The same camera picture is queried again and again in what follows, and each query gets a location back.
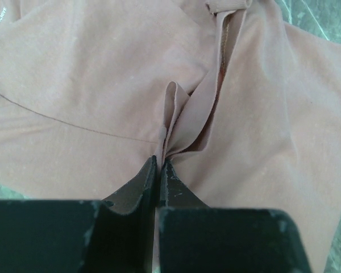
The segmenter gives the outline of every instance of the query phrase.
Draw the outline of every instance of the garment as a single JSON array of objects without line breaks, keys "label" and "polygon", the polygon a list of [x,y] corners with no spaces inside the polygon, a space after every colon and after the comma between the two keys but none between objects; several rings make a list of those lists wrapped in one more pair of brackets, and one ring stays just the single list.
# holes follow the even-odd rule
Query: garment
[{"label": "garment", "polygon": [[341,45],[272,0],[4,8],[0,184],[104,198],[169,157],[211,206],[289,213],[323,271],[341,213]]}]

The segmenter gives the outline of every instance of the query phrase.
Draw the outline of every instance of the cloth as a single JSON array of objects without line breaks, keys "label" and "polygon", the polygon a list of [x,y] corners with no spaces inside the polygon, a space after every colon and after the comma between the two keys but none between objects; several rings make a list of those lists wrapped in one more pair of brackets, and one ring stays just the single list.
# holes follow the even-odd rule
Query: cloth
[{"label": "cloth", "polygon": [[104,198],[152,154],[210,206],[289,213],[323,272],[341,45],[273,0],[0,1],[0,183]]}]

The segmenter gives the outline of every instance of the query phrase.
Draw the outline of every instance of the stitched seam line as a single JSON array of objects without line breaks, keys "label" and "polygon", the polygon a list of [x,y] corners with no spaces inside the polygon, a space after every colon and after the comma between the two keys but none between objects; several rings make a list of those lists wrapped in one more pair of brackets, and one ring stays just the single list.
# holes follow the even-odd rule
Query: stitched seam line
[{"label": "stitched seam line", "polygon": [[14,104],[14,105],[16,105],[16,106],[19,106],[19,107],[21,107],[21,108],[23,108],[23,109],[25,109],[25,110],[28,110],[28,111],[30,111],[30,112],[32,112],[32,113],[34,113],[34,114],[40,115],[41,117],[49,118],[49,119],[51,119],[51,120],[53,120],[53,121],[58,121],[58,122],[60,122],[60,123],[63,123],[63,124],[69,125],[69,126],[73,126],[73,127],[75,127],[75,128],[83,129],[83,130],[90,131],[90,132],[97,133],[97,134],[108,135],[108,136],[110,136],[110,137],[115,137],[115,138],[122,138],[122,139],[129,139],[129,140],[137,140],[137,141],[141,141],[141,142],[157,144],[157,142],[153,142],[153,141],[148,141],[148,140],[143,140],[143,139],[136,139],[136,138],[130,138],[130,137],[128,137],[128,136],[114,135],[114,134],[109,134],[109,133],[100,132],[100,131],[96,131],[96,130],[84,128],[84,127],[81,127],[81,126],[77,126],[77,125],[74,125],[74,124],[71,124],[71,123],[68,123],[68,122],[65,122],[65,121],[61,121],[60,119],[56,119],[56,118],[49,117],[49,116],[47,116],[47,115],[40,114],[40,113],[38,113],[38,112],[36,112],[36,111],[33,111],[33,110],[29,109],[29,108],[26,108],[25,106],[22,106],[22,105],[20,105],[20,104],[14,102],[14,101],[8,99],[8,98],[5,97],[4,95],[1,95],[1,94],[0,94],[0,97],[4,98],[6,101],[8,101],[8,102],[10,102],[10,103],[12,103],[12,104]]}]

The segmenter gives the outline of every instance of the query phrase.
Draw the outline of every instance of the green marble surface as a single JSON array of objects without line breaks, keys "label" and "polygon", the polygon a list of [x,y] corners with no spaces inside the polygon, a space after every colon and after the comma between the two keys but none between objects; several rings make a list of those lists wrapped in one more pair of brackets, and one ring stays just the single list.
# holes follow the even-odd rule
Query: green marble surface
[{"label": "green marble surface", "polygon": [[[320,38],[341,43],[341,0],[276,0],[286,22]],[[22,199],[23,195],[0,185],[0,198]],[[325,273],[341,273],[341,219]]]}]

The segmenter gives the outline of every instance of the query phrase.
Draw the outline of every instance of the pink fabric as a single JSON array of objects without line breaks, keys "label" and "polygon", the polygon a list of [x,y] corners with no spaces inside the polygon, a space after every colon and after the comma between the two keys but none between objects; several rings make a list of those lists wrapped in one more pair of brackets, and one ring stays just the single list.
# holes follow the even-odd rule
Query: pink fabric
[{"label": "pink fabric", "polygon": [[211,206],[289,213],[323,271],[341,213],[341,45],[272,0],[12,0],[0,16],[1,184],[104,198],[170,157]]}]

